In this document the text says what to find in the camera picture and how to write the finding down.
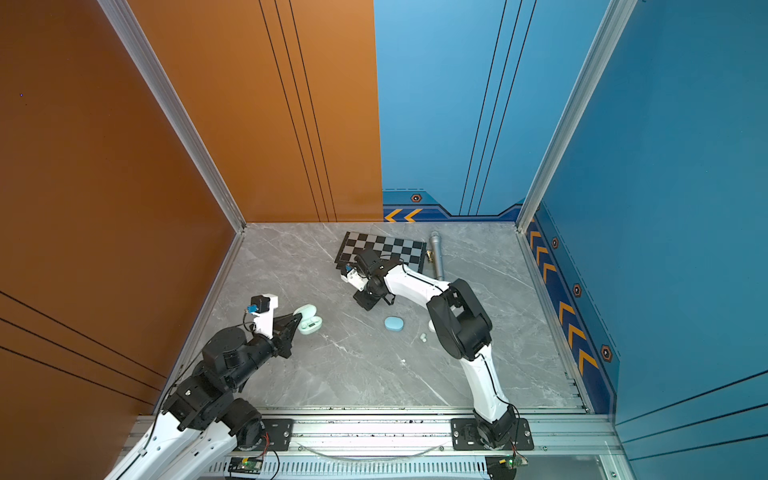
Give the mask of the green earbud charging case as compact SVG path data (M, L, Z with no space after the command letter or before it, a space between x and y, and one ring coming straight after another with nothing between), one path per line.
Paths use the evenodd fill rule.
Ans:
M300 316L297 331L302 335L313 334L322 327L323 320L317 314L317 307L313 304L306 304L297 308L294 315Z

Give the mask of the blue earbud charging case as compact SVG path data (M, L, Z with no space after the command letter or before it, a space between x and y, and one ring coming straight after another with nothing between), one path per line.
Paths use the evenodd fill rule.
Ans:
M400 317L390 316L384 320L384 327L388 331L400 332L404 329L404 320Z

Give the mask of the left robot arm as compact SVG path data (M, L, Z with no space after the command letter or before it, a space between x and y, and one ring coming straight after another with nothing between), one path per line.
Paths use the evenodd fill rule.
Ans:
M262 414L237 398L268 360L288 358L300 313L274 321L270 337L238 326L218 331L202 360L165 399L152 426L107 475L109 479L197 479L237 448L258 452L271 439Z

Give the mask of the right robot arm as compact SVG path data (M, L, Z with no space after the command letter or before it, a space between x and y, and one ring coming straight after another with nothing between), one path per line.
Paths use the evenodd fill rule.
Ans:
M367 311L381 300L391 305L400 297L424 307L440 345L461 363L480 441L490 449L516 445L522 419L495 369L492 320L466 281L427 277L400 260L381 259L370 248L345 265L341 277L356 288L353 298Z

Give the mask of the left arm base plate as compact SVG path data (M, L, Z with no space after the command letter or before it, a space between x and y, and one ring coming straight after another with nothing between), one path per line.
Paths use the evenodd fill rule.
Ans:
M289 450L295 422L291 418L263 418L258 425L247 426L245 433L236 435L235 452L250 455L268 450Z

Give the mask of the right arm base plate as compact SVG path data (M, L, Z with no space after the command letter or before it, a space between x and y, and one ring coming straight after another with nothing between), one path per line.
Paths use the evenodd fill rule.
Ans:
M494 424L477 418L450 420L451 439L456 451L533 451L533 435L525 418L509 418Z

